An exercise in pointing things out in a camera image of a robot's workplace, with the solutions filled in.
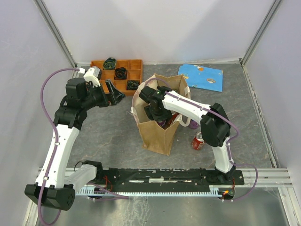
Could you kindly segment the purple Fanta can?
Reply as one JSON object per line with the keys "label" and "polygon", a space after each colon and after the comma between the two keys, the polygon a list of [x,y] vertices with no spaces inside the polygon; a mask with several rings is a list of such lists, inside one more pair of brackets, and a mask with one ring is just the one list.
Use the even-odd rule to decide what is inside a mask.
{"label": "purple Fanta can", "polygon": [[157,124],[158,124],[161,128],[163,128],[163,129],[166,129],[166,127],[167,127],[167,122],[166,122],[166,120],[164,120],[164,121],[157,121]]}

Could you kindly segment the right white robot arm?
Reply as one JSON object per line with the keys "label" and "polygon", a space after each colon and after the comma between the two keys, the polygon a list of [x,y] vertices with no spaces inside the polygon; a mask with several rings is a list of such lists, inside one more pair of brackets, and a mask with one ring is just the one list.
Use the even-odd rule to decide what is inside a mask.
{"label": "right white robot arm", "polygon": [[142,88],[139,97],[147,103],[144,110],[150,120],[167,122],[174,111],[200,125],[202,138],[214,153],[216,180],[227,184],[233,179],[235,165],[230,155],[230,129],[234,125],[230,123],[220,104],[202,104],[181,96],[166,86],[158,86],[156,89],[146,86]]}

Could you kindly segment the brown canvas tote bag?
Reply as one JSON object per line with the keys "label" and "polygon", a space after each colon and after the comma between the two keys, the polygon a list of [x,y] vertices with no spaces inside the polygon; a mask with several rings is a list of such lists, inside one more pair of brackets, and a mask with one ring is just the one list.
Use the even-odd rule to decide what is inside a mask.
{"label": "brown canvas tote bag", "polygon": [[140,136],[143,140],[143,148],[169,156],[178,126],[182,125],[183,127],[187,127],[190,123],[190,118],[183,121],[183,115],[179,114],[171,123],[166,121],[166,129],[161,128],[156,121],[149,120],[144,111],[144,107],[147,106],[147,103],[139,97],[142,89],[147,86],[152,89],[155,89],[157,86],[167,86],[188,99],[191,98],[190,88],[182,75],[164,77],[154,74],[140,84],[132,98],[131,115],[134,117],[139,129]]}

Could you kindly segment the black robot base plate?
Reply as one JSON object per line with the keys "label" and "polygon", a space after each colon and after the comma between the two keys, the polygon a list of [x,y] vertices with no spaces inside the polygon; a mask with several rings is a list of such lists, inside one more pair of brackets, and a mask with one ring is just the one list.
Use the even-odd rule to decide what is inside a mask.
{"label": "black robot base plate", "polygon": [[214,169],[118,169],[102,170],[92,180],[114,193],[208,192],[210,186],[244,185],[243,173],[226,178]]}

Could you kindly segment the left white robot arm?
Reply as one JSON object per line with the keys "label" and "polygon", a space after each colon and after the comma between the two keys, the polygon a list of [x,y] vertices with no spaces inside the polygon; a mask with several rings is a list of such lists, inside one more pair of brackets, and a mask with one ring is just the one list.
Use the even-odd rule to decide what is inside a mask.
{"label": "left white robot arm", "polygon": [[88,182],[103,181],[104,172],[100,162],[84,161],[83,165],[68,178],[67,163],[73,144],[79,135],[87,111],[94,107],[117,105],[125,94],[115,88],[110,80],[105,82],[108,93],[101,84],[93,85],[83,78],[68,80],[55,118],[53,138],[42,167],[34,184],[25,187],[25,195],[39,206],[67,211],[73,205],[75,194]]}

